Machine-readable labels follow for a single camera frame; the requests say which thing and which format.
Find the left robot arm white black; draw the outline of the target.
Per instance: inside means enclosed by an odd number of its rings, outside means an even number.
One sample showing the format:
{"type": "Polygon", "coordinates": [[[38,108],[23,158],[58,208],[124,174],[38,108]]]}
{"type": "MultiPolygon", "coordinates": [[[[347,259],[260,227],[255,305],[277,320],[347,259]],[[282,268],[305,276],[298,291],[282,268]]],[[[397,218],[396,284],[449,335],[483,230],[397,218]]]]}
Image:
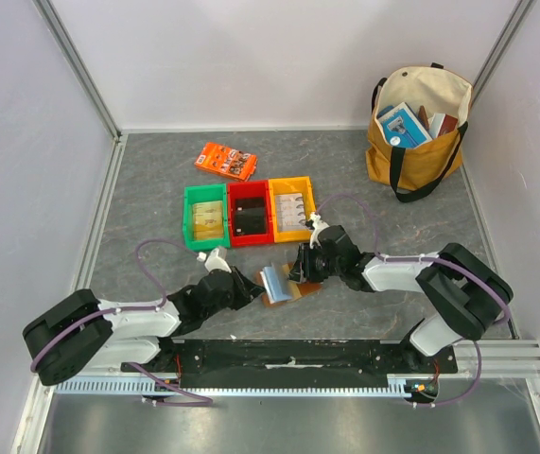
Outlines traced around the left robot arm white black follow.
{"type": "Polygon", "coordinates": [[[210,271],[157,302],[119,303],[79,289],[24,328],[30,371],[45,386],[127,362],[165,371],[175,359],[169,338],[196,331],[220,311],[239,310],[264,292],[237,268],[210,271]]]}

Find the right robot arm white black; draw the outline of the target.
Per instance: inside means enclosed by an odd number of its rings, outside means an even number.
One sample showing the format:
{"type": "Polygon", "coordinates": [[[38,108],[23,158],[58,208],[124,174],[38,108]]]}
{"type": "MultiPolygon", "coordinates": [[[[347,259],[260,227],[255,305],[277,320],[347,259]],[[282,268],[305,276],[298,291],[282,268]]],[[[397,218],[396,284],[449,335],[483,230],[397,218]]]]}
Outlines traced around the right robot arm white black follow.
{"type": "Polygon", "coordinates": [[[428,298],[435,314],[411,329],[399,351],[402,365],[414,373],[446,346],[478,341],[490,326],[511,317],[512,288],[459,243],[436,253],[380,255],[361,251],[341,226],[328,226],[299,245],[288,279],[319,284],[333,276],[354,291],[418,292],[428,298]]]}

